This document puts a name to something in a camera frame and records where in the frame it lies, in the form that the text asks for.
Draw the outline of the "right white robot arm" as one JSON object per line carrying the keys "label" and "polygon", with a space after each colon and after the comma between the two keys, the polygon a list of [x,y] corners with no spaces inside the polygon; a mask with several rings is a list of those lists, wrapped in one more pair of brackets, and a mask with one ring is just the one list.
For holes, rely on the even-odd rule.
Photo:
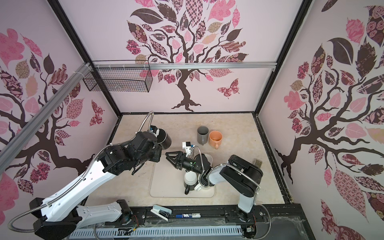
{"label": "right white robot arm", "polygon": [[255,198],[261,189],[262,170],[231,155],[227,163],[212,166],[206,154],[187,155],[181,151],[165,153],[167,161],[177,170],[185,170],[184,195],[227,182],[240,194],[236,208],[237,218],[248,222],[252,215]]}

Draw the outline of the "peach orange mug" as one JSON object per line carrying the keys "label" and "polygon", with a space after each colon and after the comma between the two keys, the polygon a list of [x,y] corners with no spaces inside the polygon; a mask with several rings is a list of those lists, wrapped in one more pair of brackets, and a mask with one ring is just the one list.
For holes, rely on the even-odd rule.
{"label": "peach orange mug", "polygon": [[219,131],[211,131],[209,134],[209,145],[218,150],[222,143],[223,135]]}

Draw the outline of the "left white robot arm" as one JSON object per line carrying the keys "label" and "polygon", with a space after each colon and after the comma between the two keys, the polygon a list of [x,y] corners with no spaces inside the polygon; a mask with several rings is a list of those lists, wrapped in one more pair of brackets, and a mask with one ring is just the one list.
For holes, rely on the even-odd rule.
{"label": "left white robot arm", "polygon": [[81,206],[80,202],[104,183],[124,171],[135,174],[145,162],[159,162],[167,140],[163,130],[138,132],[130,141],[109,145],[96,156],[89,169],[53,194],[36,198],[30,207],[41,207],[34,216],[33,232],[44,240],[61,240],[82,227],[103,222],[127,223],[132,211],[125,200],[101,206]]}

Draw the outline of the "black and white mug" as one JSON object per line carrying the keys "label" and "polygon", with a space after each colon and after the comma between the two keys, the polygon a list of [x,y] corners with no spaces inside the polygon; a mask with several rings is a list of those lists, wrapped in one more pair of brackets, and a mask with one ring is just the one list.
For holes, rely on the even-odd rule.
{"label": "black and white mug", "polygon": [[188,195],[191,191],[194,191],[197,184],[197,174],[194,172],[186,172],[184,175],[185,195]]}

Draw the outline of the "grey mug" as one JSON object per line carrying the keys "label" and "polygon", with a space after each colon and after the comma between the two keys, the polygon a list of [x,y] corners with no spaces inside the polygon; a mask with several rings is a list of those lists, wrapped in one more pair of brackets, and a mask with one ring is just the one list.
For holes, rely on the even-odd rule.
{"label": "grey mug", "polygon": [[200,145],[205,145],[209,139],[209,128],[206,126],[200,126],[197,129],[197,141]]}

